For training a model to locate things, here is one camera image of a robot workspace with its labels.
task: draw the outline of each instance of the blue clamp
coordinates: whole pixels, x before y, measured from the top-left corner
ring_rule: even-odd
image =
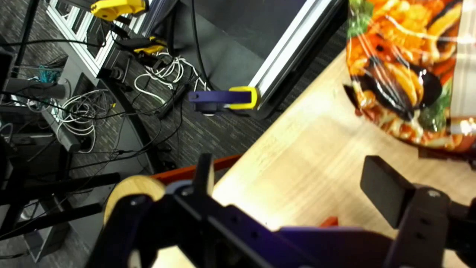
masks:
[[[229,92],[193,92],[189,102],[196,112],[216,114],[222,111],[253,111],[257,106],[257,90],[253,87],[235,87]]]

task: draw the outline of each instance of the clamp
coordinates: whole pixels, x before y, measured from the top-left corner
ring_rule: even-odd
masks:
[[[156,54],[167,50],[167,42],[155,36],[116,41],[116,45],[123,51],[134,54],[137,62],[143,66],[150,68],[158,63]]]
[[[234,87],[229,92],[193,92],[189,102],[196,112],[216,114],[222,111],[254,111],[259,92],[254,87]]]
[[[122,16],[140,16],[149,10],[147,0],[98,0],[91,5],[91,14],[113,23]]]

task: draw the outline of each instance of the clamp handle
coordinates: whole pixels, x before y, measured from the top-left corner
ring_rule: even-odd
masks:
[[[113,23],[120,16],[138,16],[147,11],[147,0],[98,0],[91,5],[91,14],[100,20]]]
[[[198,111],[205,108],[207,112],[219,112],[223,109],[253,111],[259,103],[259,94],[254,87],[234,87],[229,92],[195,92],[189,94],[189,102],[195,105]]]

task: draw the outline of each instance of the metal stand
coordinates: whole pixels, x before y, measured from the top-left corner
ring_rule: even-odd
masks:
[[[73,208],[68,203],[68,196],[83,190],[113,185],[120,181],[118,173],[70,179],[67,176],[70,157],[62,148],[60,148],[58,154],[58,170],[49,179],[33,175],[31,172],[42,169],[39,161],[25,163],[24,156],[15,156],[3,141],[0,141],[0,156],[4,157],[0,160],[1,167],[7,167],[1,169],[6,173],[0,173],[0,179],[6,181],[6,187],[0,190],[0,206],[9,206],[0,227],[0,240],[24,236],[30,255],[36,263],[61,248],[70,230],[68,221],[103,212],[100,203]],[[36,217],[33,214],[30,220],[19,221],[25,206],[36,200],[39,200],[37,206],[42,208],[40,215]]]

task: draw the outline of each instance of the red object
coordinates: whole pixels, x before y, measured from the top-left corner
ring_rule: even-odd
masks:
[[[223,169],[231,169],[238,160],[241,159],[241,156],[234,156],[234,157],[228,157],[228,159],[220,159],[214,161],[214,170],[223,170]],[[189,181],[193,178],[196,167],[183,167],[183,169],[177,169],[177,170],[170,170],[165,173],[158,173],[153,175],[153,179],[161,181],[164,185],[170,185],[173,182],[179,182],[179,181]]]
[[[321,228],[339,227],[339,220],[338,218],[327,218],[320,227]]]

